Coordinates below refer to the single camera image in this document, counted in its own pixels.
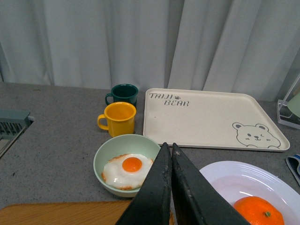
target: cutting board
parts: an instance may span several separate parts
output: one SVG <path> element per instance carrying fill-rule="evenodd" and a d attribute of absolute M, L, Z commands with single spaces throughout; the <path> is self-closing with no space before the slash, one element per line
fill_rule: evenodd
<path fill-rule="evenodd" d="M 14 204 L 0 210 L 2 225 L 114 225 L 131 201 Z M 170 214 L 170 225 L 174 225 Z"/>

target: gray dish rack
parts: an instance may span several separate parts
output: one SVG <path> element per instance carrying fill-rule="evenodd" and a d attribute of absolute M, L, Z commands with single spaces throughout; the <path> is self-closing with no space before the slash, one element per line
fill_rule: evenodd
<path fill-rule="evenodd" d="M 31 125 L 29 111 L 0 109 L 0 141 L 7 143 L 0 149 L 0 158 Z"/>

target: cream tray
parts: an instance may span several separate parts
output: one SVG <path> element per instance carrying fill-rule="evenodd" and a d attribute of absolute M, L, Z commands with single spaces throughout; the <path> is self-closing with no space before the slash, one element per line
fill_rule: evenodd
<path fill-rule="evenodd" d="M 197 90 L 146 91 L 143 135 L 181 147 L 285 151 L 290 148 L 249 95 Z"/>

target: plate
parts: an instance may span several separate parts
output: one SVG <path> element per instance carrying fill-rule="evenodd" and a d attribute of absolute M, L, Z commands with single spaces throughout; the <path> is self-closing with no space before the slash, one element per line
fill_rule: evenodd
<path fill-rule="evenodd" d="M 282 213 L 285 225 L 300 224 L 300 195 L 273 174 L 235 161 L 212 163 L 200 172 L 231 205 L 243 197 L 258 196 Z"/>
<path fill-rule="evenodd" d="M 285 151 L 287 138 L 251 96 L 198 90 L 146 91 L 143 135 L 162 145 Z"/>

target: light green bowl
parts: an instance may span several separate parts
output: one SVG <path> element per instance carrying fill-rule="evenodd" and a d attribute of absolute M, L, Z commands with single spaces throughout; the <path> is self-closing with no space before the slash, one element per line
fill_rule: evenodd
<path fill-rule="evenodd" d="M 111 193 L 121 197 L 134 197 L 140 188 L 133 190 L 119 190 L 107 185 L 101 177 L 105 164 L 112 158 L 128 154 L 142 154 L 155 160 L 160 146 L 142 135 L 120 135 L 114 137 L 100 146 L 94 157 L 94 172 L 100 183 Z"/>

